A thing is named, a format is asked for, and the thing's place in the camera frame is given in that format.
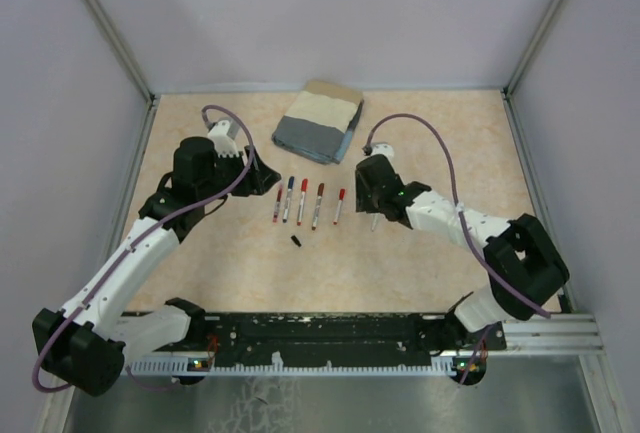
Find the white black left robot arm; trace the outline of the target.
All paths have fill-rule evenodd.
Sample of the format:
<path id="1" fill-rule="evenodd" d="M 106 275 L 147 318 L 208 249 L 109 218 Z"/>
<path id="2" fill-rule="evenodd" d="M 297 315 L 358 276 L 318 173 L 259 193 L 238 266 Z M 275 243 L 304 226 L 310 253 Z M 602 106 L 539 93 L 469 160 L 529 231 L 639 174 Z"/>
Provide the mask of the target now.
<path id="1" fill-rule="evenodd" d="M 75 386 L 97 397 L 122 370 L 155 350 L 169 344 L 201 347 L 208 337 L 205 311 L 187 300 L 170 299 L 137 324 L 122 322 L 122 313 L 156 267 L 206 218 L 209 203 L 262 196 L 280 179 L 252 144 L 241 153 L 225 154 L 208 138 L 182 140 L 172 170 L 161 177 L 112 256 L 57 311 L 42 309 L 35 316 L 34 388 L 54 390 L 39 379 L 46 371 L 62 380 L 61 390 Z"/>

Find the white brown-end marker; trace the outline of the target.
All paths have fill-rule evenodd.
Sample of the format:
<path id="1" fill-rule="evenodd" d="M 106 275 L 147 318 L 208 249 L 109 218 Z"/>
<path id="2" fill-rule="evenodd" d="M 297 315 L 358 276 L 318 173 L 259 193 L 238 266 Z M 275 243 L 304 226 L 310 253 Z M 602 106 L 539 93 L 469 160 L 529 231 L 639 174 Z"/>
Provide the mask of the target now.
<path id="1" fill-rule="evenodd" d="M 313 212 L 313 217 L 312 217 L 312 224 L 311 224 L 311 230 L 312 231 L 316 231 L 317 226 L 318 226 L 318 221 L 319 221 L 319 215 L 320 215 L 320 209 L 321 209 L 321 204 L 322 204 L 322 197 L 318 196 L 315 202 L 315 207 L 314 207 L 314 212 Z"/>

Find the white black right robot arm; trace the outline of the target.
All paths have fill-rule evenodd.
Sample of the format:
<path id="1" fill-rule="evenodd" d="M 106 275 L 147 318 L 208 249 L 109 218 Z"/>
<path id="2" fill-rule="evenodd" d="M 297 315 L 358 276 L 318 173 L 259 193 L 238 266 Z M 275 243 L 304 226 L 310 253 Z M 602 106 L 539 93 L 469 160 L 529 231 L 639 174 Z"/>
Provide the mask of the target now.
<path id="1" fill-rule="evenodd" d="M 488 285 L 447 313 L 447 337 L 458 348 L 473 346 L 490 325 L 545 315 L 546 302 L 569 280 L 564 260 L 532 215 L 504 219 L 456 205 L 425 184 L 403 183 L 382 154 L 358 163 L 355 185 L 358 213 L 439 234 L 468 250 L 487 271 Z"/>

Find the white red-end marker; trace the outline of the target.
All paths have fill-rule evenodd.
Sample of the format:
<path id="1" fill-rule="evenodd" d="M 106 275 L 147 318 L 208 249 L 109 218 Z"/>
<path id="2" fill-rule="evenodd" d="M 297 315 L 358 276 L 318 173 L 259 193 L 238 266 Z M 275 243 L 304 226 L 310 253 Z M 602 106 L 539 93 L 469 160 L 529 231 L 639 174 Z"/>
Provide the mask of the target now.
<path id="1" fill-rule="evenodd" d="M 301 226 L 302 225 L 303 215 L 304 215 L 304 206 L 305 206 L 305 198 L 301 197 L 300 201 L 299 201 L 298 212 L 297 212 L 297 217 L 296 217 L 297 226 Z"/>

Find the white blue-end marker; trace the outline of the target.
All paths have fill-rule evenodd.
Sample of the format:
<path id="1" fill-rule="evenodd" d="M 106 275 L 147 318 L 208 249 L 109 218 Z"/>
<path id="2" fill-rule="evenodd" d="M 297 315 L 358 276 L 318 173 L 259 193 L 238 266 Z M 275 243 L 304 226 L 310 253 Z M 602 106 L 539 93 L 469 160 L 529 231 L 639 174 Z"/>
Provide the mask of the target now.
<path id="1" fill-rule="evenodd" d="M 290 212 L 290 207 L 291 207 L 292 193 L 293 193 L 292 189 L 288 189 L 287 190 L 286 197 L 285 197 L 285 202 L 284 202 L 283 215 L 282 215 L 282 222 L 283 223 L 287 223 L 288 219 L 289 219 L 289 212 Z"/>

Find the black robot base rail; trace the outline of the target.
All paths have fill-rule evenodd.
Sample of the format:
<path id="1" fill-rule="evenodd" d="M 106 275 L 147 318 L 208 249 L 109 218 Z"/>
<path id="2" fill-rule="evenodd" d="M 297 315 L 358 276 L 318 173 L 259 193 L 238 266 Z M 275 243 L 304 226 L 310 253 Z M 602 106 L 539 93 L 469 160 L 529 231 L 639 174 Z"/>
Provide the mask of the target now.
<path id="1" fill-rule="evenodd" d="M 429 367 L 447 352 L 504 351 L 497 324 L 469 333 L 448 314 L 426 313 L 220 313 L 158 353 L 200 352 L 217 368 Z"/>

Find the small white red-end pen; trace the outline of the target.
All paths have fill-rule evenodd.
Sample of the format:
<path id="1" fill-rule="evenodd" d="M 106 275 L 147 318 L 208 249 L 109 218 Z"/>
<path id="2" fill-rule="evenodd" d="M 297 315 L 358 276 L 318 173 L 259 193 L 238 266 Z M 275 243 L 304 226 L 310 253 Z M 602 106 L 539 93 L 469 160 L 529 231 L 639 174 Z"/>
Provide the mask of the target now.
<path id="1" fill-rule="evenodd" d="M 343 200 L 339 199 L 338 203 L 337 203 L 335 215 L 334 215 L 334 218 L 333 218 L 333 225 L 338 225 L 338 223 L 339 223 L 339 219 L 340 219 L 340 215 L 341 215 L 341 211 L 342 211 L 342 206 L 343 206 Z"/>

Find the red clear pen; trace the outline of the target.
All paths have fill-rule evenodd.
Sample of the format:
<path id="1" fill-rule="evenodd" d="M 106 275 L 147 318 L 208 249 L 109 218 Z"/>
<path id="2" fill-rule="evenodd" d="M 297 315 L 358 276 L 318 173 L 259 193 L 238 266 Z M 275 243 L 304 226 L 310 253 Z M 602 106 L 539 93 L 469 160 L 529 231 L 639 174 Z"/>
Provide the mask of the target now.
<path id="1" fill-rule="evenodd" d="M 276 200 L 275 200 L 275 203 L 274 203 L 274 211 L 273 211 L 273 215 L 272 215 L 272 222 L 273 223 L 277 223 L 278 222 L 281 203 L 282 203 L 282 195 L 283 195 L 283 190 L 282 190 L 282 188 L 280 188 L 278 190 L 277 194 L 276 194 Z"/>

